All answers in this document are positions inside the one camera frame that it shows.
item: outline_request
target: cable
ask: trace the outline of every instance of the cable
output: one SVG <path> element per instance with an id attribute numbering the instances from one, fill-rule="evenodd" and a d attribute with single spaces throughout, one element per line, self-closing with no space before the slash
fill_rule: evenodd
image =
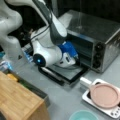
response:
<path id="1" fill-rule="evenodd" d="M 51 26 L 52 24 L 52 21 L 53 21 L 53 16 L 52 16 L 52 10 L 50 7 L 47 7 L 50 11 L 50 14 L 51 14 L 51 22 L 50 22 L 50 25 L 45 29 L 43 30 L 41 33 L 37 34 L 36 36 L 32 37 L 30 40 L 32 41 L 34 38 L 36 38 L 37 36 L 41 35 L 42 33 L 44 33 L 45 31 L 47 31 L 47 29 Z"/>

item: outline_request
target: toaster oven knob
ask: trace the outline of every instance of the toaster oven knob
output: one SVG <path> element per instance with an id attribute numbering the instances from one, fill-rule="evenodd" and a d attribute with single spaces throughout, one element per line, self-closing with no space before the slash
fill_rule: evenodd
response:
<path id="1" fill-rule="evenodd" d="M 101 51 L 101 50 L 103 50 L 103 45 L 102 45 L 102 43 L 98 43 L 98 44 L 95 46 L 95 50 L 96 50 L 96 51 Z"/>
<path id="2" fill-rule="evenodd" d="M 93 63 L 93 67 L 94 68 L 99 68 L 101 66 L 101 63 L 100 63 L 100 61 L 95 61 L 94 63 Z"/>
<path id="3" fill-rule="evenodd" d="M 101 53 L 96 53 L 95 56 L 94 56 L 95 59 L 101 59 L 102 58 L 102 55 Z"/>

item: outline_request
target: cutting board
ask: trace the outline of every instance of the cutting board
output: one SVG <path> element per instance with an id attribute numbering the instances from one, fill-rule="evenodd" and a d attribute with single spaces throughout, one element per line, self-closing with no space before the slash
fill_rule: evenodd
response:
<path id="1" fill-rule="evenodd" d="M 2 72 L 0 111 L 6 120 L 49 120 L 44 100 Z"/>

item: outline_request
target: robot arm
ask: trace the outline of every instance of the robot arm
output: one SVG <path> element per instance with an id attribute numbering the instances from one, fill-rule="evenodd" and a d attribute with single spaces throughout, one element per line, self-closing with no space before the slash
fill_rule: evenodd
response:
<path id="1" fill-rule="evenodd" d="M 11 10 L 4 0 L 0 0 L 0 45 L 5 52 L 4 60 L 12 63 L 24 57 L 19 41 L 9 33 L 22 25 L 22 17 L 14 10 Z"/>
<path id="2" fill-rule="evenodd" d="M 33 7 L 46 23 L 45 27 L 31 34 L 34 50 L 33 59 L 38 66 L 47 67 L 58 64 L 62 67 L 68 67 L 75 63 L 75 60 L 68 53 L 63 54 L 60 47 L 57 46 L 65 41 L 67 31 L 46 6 L 44 0 L 6 0 L 6 2 L 15 6 Z"/>

